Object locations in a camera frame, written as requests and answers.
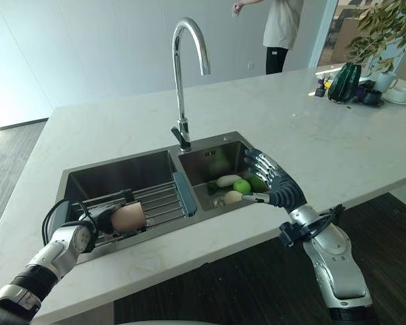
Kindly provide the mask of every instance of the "person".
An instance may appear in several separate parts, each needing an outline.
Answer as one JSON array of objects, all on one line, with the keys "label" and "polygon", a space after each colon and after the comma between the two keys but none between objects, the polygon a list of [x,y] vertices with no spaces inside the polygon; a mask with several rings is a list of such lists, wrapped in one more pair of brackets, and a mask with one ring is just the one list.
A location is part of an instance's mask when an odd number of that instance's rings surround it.
[{"label": "person", "polygon": [[[239,15],[245,5],[263,0],[238,0],[231,11]],[[300,14],[304,0],[273,0],[263,35],[263,45],[267,47],[266,74],[283,71],[284,61],[298,34]]]}]

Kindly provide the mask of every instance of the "dish drying rack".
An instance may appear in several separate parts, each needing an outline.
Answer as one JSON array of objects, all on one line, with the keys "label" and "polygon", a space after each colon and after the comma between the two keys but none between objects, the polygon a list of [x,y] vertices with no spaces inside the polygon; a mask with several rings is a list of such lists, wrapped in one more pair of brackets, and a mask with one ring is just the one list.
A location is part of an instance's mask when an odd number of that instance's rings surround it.
[{"label": "dish drying rack", "polygon": [[[127,202],[126,197],[131,194],[134,200]],[[89,209],[96,207],[123,202],[124,205],[141,203],[144,215],[146,217],[146,226],[126,234],[109,235],[99,232],[98,239],[95,243],[95,248],[107,245],[112,242],[118,242],[125,238],[138,236],[141,233],[149,232],[154,228],[174,222],[178,219],[187,218],[179,192],[174,181],[169,181],[150,188],[132,191],[131,189],[122,190],[109,195],[91,198],[83,201],[84,205]],[[82,215],[84,211],[78,204],[73,204],[72,208],[77,215]]]}]

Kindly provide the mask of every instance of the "kitchen island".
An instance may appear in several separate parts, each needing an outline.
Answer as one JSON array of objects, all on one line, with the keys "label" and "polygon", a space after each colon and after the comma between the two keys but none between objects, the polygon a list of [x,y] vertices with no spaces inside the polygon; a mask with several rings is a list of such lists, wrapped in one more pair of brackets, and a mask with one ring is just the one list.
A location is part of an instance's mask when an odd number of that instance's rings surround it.
[{"label": "kitchen island", "polygon": [[[309,96],[314,84],[315,70],[308,69],[185,89],[191,140],[240,132],[300,184],[318,211],[351,207],[405,184],[406,106],[336,105]],[[174,145],[176,120],[175,91],[57,108],[0,220],[0,288],[42,247],[41,223],[63,170]],[[44,300],[34,324],[273,238],[286,220],[282,209],[252,204],[79,264]]]}]

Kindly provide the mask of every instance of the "faucet handle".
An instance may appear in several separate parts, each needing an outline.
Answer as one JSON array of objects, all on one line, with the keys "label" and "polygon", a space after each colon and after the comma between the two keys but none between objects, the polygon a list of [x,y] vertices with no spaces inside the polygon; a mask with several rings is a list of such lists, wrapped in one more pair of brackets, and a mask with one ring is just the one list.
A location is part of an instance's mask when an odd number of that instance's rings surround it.
[{"label": "faucet handle", "polygon": [[179,131],[178,128],[172,127],[171,132],[176,137],[176,139],[179,141],[179,145],[180,145],[182,151],[188,151],[191,148],[191,143],[186,141],[183,138],[183,136],[181,135],[181,132]]}]

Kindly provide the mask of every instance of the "person's hand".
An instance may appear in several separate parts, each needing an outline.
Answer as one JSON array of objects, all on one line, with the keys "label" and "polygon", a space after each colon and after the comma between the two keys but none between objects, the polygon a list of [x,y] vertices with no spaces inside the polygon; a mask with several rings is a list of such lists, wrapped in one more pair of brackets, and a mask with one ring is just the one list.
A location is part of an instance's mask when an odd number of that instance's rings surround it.
[{"label": "person's hand", "polygon": [[241,12],[242,8],[244,7],[244,4],[242,3],[242,1],[235,1],[233,3],[233,5],[231,6],[231,13],[234,16],[238,16],[239,13]]}]

